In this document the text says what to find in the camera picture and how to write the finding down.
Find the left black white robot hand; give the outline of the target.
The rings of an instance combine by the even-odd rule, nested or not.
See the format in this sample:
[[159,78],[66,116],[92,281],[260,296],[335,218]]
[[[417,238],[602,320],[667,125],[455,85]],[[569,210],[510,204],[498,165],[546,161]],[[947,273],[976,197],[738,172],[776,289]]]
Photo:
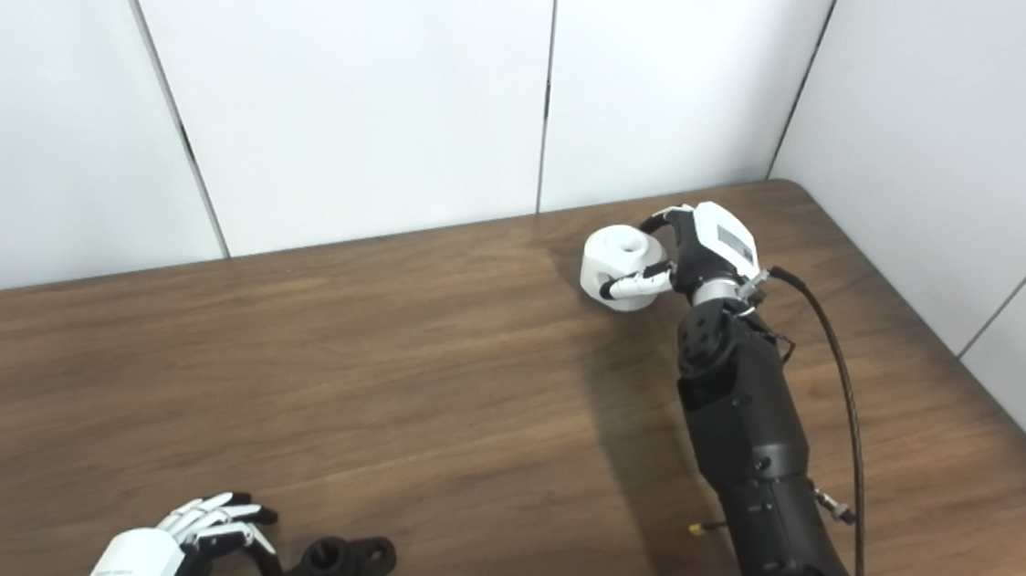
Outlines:
[[89,576],[211,576],[223,556],[245,553],[261,576],[282,576],[277,549],[262,528],[279,515],[248,492],[188,500],[159,523],[112,537]]

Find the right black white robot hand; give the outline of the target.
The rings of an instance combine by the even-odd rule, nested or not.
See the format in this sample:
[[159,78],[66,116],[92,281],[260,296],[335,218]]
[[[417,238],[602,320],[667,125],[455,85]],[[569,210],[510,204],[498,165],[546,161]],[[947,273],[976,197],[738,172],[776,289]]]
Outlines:
[[629,311],[637,310],[629,302],[649,304],[655,296],[675,292],[692,306],[722,299],[738,303],[741,314],[754,310],[755,295],[770,273],[762,270],[755,237],[741,220],[713,202],[653,212],[635,228],[646,239],[646,252],[652,244],[660,246],[654,234],[665,227],[675,238],[674,257],[634,260],[627,271],[615,269],[598,279],[593,298]]

